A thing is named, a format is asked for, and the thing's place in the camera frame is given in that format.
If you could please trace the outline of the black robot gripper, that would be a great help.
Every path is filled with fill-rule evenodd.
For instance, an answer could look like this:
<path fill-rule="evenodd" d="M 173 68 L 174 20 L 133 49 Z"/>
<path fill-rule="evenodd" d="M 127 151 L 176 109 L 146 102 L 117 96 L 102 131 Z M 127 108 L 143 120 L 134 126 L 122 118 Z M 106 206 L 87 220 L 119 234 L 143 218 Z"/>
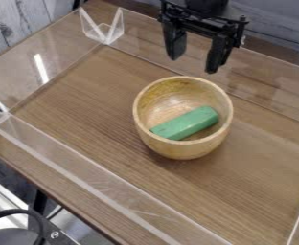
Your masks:
<path fill-rule="evenodd" d="M 164 47 L 170 60 L 186 49 L 186 32 L 212 38 L 205 72 L 213 74 L 225 64 L 232 46 L 242 45 L 249 23 L 244 14 L 228 5 L 228 0 L 160 0 L 158 22 L 162 25 Z"/>

